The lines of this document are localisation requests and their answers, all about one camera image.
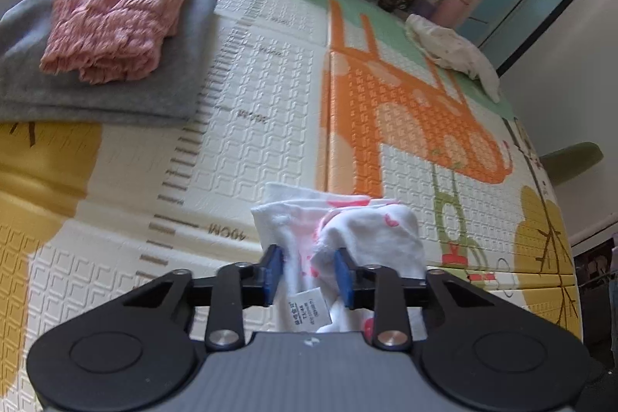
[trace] metal pivot screw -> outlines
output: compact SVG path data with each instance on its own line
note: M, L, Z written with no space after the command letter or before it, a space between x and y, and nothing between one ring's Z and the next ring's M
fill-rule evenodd
M378 334L378 340L385 346L401 346L408 341L408 336L398 330L387 330Z
M239 335L228 329L216 330L209 335L208 340L215 346L224 347L234 344L239 340Z
M316 344L319 344L319 339L317 337L310 337L304 340L305 346L309 346L310 348L314 347Z

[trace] white wall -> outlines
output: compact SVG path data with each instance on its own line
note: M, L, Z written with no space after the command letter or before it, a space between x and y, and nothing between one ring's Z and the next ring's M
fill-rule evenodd
M501 79L540 155L583 141L605 154L555 190L571 238L618 220L617 31L618 0L574 0Z

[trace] play mat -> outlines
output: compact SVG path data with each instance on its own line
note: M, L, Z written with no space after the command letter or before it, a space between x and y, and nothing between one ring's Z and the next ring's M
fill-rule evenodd
M426 61L363 0L216 13L184 128L0 125L5 412L38 407L25 357L42 332L171 269L259 260L250 208L267 181L395 197L428 264L581 337L554 191L508 104ZM271 309L247 310L246 329L272 328Z

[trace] orange giraffe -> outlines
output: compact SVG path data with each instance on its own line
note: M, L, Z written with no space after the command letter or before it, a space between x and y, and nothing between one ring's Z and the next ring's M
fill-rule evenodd
M335 111L329 156L336 160L329 171L329 190L381 197L382 144L490 184L511 173L510 152L504 166L495 139L472 115L450 71L458 100L446 92L431 61L427 66L437 87L383 61L367 15L360 18L368 50L347 47L341 6L329 2L331 61L326 68Z

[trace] white baby clothing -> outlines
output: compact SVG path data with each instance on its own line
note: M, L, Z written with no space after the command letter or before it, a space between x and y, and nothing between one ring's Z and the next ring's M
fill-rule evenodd
M483 52L453 29L436 25L422 16L410 15L406 35L427 58L445 69L468 74L481 81L483 90L495 103L500 102L500 79Z
M359 266L379 264L401 277L424 278L423 246L412 210L394 199L344 196L279 183L265 187L264 204L251 210L262 247L284 249L284 277L277 291L276 328L294 329L287 299L319 287L332 324L318 332L361 331L373 313L345 308L335 278L334 253L346 247ZM419 308L411 308L413 338L426 333Z

